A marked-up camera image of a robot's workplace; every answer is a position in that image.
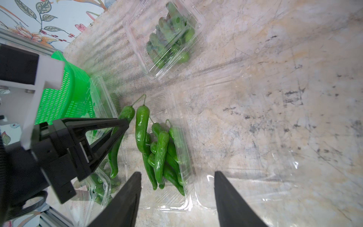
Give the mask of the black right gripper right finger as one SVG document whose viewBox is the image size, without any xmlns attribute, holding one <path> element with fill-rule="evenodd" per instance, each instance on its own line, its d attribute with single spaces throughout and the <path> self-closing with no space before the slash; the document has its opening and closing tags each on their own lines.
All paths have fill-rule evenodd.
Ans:
<svg viewBox="0 0 363 227">
<path fill-rule="evenodd" d="M 214 188 L 221 227 L 266 226 L 221 171 L 215 172 Z"/>
</svg>

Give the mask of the long green pepper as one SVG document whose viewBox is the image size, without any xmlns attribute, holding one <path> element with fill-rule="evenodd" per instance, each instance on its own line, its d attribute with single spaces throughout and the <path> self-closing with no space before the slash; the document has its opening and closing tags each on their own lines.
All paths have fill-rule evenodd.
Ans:
<svg viewBox="0 0 363 227">
<path fill-rule="evenodd" d="M 139 99 L 137 99 L 131 106 L 125 106 L 119 116 L 118 119 L 126 119 L 128 124 L 131 123 L 131 121 L 133 120 L 134 116 L 135 116 L 135 109 L 134 109 L 134 105 L 139 102 L 141 99 L 146 99 L 146 94 L 143 94 Z M 111 151 L 108 153 L 108 161 L 110 164 L 110 168 L 111 168 L 111 173 L 110 173 L 110 178 L 114 179 L 117 177 L 118 172 L 119 172 L 119 168 L 118 168 L 118 152 L 119 152 L 119 148 L 121 145 L 121 142 L 123 140 L 123 135 L 118 139 L 118 141 L 114 144 L 114 146 L 112 147 Z"/>
</svg>

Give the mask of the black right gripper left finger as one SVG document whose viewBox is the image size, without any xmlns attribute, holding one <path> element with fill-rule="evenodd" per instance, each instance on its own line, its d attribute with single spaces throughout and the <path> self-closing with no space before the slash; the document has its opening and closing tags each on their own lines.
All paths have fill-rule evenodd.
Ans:
<svg viewBox="0 0 363 227">
<path fill-rule="evenodd" d="M 141 172 L 135 172 L 90 227 L 134 227 L 139 210 Z"/>
</svg>

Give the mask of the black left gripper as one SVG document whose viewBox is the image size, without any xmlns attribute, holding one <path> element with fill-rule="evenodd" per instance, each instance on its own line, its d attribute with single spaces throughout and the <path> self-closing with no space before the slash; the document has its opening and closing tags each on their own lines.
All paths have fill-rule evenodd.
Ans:
<svg viewBox="0 0 363 227">
<path fill-rule="evenodd" d="M 72 180 L 90 176 L 129 124 L 117 118 L 63 118 L 33 128 L 30 149 L 1 145 L 1 218 L 16 218 L 42 206 L 52 187 L 61 204 L 76 196 Z M 93 143 L 89 131 L 109 129 Z"/>
</svg>

